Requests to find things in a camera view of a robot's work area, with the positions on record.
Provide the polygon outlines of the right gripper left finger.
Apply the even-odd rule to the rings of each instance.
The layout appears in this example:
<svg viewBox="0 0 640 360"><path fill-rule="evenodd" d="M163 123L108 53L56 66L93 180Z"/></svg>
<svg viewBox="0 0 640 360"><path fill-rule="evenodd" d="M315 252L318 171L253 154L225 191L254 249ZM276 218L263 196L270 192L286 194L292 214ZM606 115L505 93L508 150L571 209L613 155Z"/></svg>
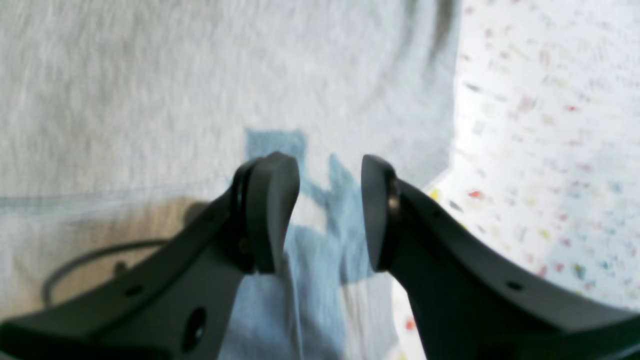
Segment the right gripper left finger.
<svg viewBox="0 0 640 360"><path fill-rule="evenodd" d="M122 275L51 309L1 324L17 360L215 360L247 275L276 274L300 191L297 160L240 166L230 188Z"/></svg>

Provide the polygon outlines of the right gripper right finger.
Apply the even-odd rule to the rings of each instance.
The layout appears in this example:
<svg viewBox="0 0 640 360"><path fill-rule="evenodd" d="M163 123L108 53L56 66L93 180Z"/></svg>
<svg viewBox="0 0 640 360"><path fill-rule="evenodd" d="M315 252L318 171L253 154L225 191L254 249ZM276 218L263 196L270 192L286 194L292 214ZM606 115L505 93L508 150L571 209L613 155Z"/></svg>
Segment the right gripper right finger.
<svg viewBox="0 0 640 360"><path fill-rule="evenodd" d="M476 239L437 202L364 155L371 267L404 289L428 360L637 360L638 313L570 292Z"/></svg>

